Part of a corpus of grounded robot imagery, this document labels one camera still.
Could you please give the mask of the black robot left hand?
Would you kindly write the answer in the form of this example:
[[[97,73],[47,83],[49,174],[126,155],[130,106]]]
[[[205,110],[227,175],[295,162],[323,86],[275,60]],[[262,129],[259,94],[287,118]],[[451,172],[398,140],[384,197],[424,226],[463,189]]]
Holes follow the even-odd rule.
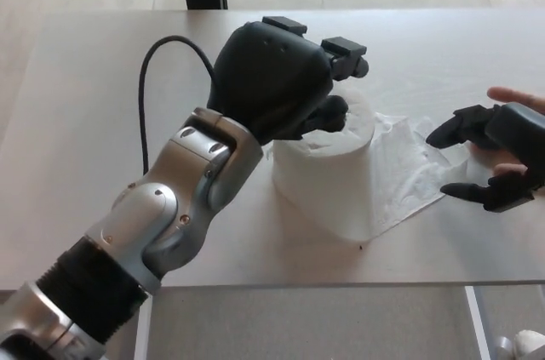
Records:
[[[262,145],[341,131],[348,104],[333,85],[367,75],[367,48],[344,37],[315,43],[306,32],[283,16],[236,29],[214,63],[207,107],[242,124]]]

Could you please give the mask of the person's bare hand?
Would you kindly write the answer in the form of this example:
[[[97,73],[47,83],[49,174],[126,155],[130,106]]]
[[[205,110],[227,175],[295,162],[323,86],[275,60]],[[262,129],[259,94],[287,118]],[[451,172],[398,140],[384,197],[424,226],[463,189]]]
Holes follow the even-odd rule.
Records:
[[[502,103],[517,102],[541,114],[544,113],[544,98],[533,94],[505,87],[491,87],[487,90],[487,96]],[[522,174],[526,171],[526,166],[516,157],[503,153],[501,156],[496,157],[492,171],[494,175],[505,174],[510,171]]]

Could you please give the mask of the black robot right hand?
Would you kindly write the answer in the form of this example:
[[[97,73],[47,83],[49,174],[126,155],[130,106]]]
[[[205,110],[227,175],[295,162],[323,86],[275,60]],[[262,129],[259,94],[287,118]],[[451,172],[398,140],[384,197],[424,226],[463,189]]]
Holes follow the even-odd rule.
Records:
[[[503,149],[525,166],[488,179],[486,186],[449,183],[440,191],[451,197],[480,204],[484,210],[502,213],[528,203],[544,187],[544,116],[520,103],[485,108],[458,109],[437,127],[426,143],[436,149],[471,142],[485,150]]]

